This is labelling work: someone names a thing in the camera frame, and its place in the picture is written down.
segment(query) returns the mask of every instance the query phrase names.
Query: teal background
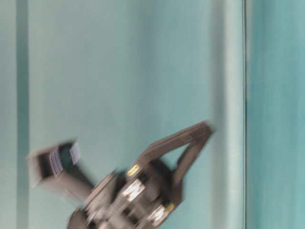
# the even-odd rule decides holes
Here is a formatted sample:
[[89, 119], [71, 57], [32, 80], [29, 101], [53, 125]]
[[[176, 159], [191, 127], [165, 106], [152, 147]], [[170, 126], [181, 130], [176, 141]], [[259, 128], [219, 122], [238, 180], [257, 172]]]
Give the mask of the teal background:
[[247, 1], [247, 228], [304, 228], [305, 2]]
[[98, 182], [149, 143], [207, 119], [216, 132], [163, 228], [243, 227], [242, 1], [1, 3], [3, 226], [65, 228], [75, 208], [30, 189], [29, 151], [76, 136]]

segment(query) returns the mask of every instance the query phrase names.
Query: teal wall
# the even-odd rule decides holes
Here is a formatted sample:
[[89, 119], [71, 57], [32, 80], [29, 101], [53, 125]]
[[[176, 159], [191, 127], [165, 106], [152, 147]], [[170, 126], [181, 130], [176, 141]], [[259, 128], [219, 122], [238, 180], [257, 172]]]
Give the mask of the teal wall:
[[0, 228], [16, 228], [17, 88], [15, 2], [0, 7]]
[[305, 2], [247, 1], [247, 228], [304, 228]]

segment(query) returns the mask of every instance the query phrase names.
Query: vertical groove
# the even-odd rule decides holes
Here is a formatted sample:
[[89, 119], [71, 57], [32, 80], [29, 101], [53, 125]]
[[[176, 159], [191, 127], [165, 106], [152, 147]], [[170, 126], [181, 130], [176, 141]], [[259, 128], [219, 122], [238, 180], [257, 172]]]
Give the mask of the vertical groove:
[[16, 0], [17, 64], [17, 214], [18, 229], [29, 227], [29, 182], [26, 155], [29, 152], [29, 59], [28, 0]]
[[247, 207], [247, 14], [246, 0], [243, 1], [243, 75], [244, 75], [244, 206], [243, 206], [243, 228], [246, 229], [246, 207]]

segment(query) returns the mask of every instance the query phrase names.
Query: robotic arm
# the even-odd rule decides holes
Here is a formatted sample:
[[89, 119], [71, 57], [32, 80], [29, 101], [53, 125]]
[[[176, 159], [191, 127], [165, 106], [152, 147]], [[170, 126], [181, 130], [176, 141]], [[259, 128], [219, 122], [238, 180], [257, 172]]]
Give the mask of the robotic arm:
[[[33, 184], [70, 193], [83, 202], [68, 229], [153, 229], [182, 202], [183, 177], [212, 134], [200, 122], [149, 145], [127, 172], [112, 172], [99, 184], [81, 170], [75, 140], [29, 155]], [[171, 171], [161, 157], [189, 144]]]

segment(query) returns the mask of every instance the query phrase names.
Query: yellow screw head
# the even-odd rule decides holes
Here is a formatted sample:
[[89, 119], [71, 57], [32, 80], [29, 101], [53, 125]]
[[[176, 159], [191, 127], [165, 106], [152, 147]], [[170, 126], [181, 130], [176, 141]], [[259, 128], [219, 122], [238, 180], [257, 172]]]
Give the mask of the yellow screw head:
[[134, 165], [128, 172], [127, 175], [131, 177], [133, 174], [135, 174], [139, 170], [139, 165]]
[[173, 209], [175, 208], [175, 205], [173, 203], [170, 203], [167, 207], [166, 207], [166, 210], [168, 212], [171, 212]]

